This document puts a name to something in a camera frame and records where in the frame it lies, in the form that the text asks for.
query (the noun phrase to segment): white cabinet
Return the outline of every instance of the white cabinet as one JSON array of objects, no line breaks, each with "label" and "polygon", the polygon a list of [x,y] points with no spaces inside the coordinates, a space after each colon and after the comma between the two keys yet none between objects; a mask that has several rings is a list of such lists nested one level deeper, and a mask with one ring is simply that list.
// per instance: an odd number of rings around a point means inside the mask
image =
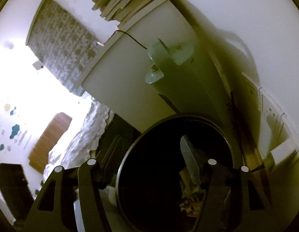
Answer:
[{"label": "white cabinet", "polygon": [[[169,0],[149,12],[127,32],[144,46],[155,38],[160,38],[167,46],[185,41],[198,42],[192,27]],[[112,46],[102,47],[102,52],[105,54],[96,60],[95,67],[82,83],[88,93],[141,132],[174,114],[156,91],[145,83],[145,75],[152,63],[145,49],[129,36],[121,35]]]}]

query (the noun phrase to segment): wall outlet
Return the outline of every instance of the wall outlet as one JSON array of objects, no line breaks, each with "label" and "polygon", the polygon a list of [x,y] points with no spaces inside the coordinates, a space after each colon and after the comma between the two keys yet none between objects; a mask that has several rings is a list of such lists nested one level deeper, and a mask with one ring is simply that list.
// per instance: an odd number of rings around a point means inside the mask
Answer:
[{"label": "wall outlet", "polygon": [[267,120],[273,135],[277,135],[280,131],[281,119],[284,112],[265,89],[260,88],[259,95],[261,114]]},{"label": "wall outlet", "polygon": [[245,91],[247,92],[247,98],[258,108],[259,111],[261,111],[259,95],[259,89],[261,86],[253,81],[246,73],[242,72],[242,76],[245,81]]},{"label": "wall outlet", "polygon": [[288,138],[292,137],[294,143],[298,148],[298,153],[296,158],[299,158],[299,135],[294,129],[293,125],[289,121],[286,114],[282,115],[280,126],[278,127],[278,131],[276,133],[277,139],[279,142],[284,142]]}]

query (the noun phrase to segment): white wall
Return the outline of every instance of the white wall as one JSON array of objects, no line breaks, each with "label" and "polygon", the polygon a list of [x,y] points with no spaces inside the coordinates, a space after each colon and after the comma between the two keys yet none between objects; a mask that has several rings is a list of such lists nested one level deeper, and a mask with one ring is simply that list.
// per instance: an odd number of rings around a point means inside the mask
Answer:
[{"label": "white wall", "polygon": [[[248,125],[260,132],[257,110],[245,106],[241,72],[281,106],[299,134],[299,11],[291,0],[171,0],[217,55]],[[270,176],[273,207],[286,227],[299,210],[299,161]]]},{"label": "white wall", "polygon": [[[25,46],[25,40],[40,2],[9,0],[0,13],[0,146],[4,145],[0,163],[22,164],[32,193],[42,180],[42,175],[28,163],[35,142],[58,112],[73,118],[71,125],[77,132],[89,107],[88,102],[69,93],[48,70],[37,73],[32,66],[37,58]],[[10,104],[11,110],[16,107],[14,115],[4,110],[5,104]],[[15,124],[20,126],[19,135],[10,139]],[[75,132],[70,132],[70,140]]]}]

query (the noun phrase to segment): blue wall decal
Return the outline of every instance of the blue wall decal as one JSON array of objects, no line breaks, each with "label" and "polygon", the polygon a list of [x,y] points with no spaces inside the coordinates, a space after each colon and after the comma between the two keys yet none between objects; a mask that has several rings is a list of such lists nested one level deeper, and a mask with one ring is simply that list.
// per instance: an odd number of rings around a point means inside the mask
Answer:
[{"label": "blue wall decal", "polygon": [[12,133],[11,133],[11,136],[10,136],[10,139],[13,139],[15,135],[17,135],[17,133],[19,132],[19,125],[16,124],[12,127]]},{"label": "blue wall decal", "polygon": [[14,110],[10,111],[10,115],[12,116],[13,114],[15,114],[15,110],[16,110],[16,107],[14,107]]}]

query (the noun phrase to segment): wall decal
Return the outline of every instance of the wall decal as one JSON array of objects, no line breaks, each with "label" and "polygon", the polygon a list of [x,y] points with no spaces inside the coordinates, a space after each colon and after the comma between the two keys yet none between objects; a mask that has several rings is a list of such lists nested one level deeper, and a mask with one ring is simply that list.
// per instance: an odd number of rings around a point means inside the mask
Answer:
[{"label": "wall decal", "polygon": [[16,124],[12,127],[12,133],[10,136],[10,139],[13,139],[15,135],[17,135],[17,133],[19,132],[19,125]]},{"label": "wall decal", "polygon": [[18,142],[18,145],[20,145],[20,144],[22,143],[22,140],[24,139],[24,137],[25,137],[25,135],[27,134],[27,132],[28,132],[28,130],[26,130],[26,131],[23,133],[22,137],[20,138],[20,140],[19,140],[19,142]]},{"label": "wall decal", "polygon": [[14,109],[12,111],[10,111],[11,116],[14,115],[14,114],[16,114],[16,107],[14,107]]},{"label": "wall decal", "polygon": [[5,110],[6,112],[8,112],[10,109],[11,109],[11,105],[10,105],[10,104],[5,104],[5,106],[4,106],[4,110]]},{"label": "wall decal", "polygon": [[28,145],[29,140],[31,139],[31,137],[32,137],[32,135],[30,135],[29,139],[27,140],[26,145],[24,146],[24,150],[26,149],[26,147],[27,147],[27,145]]}]

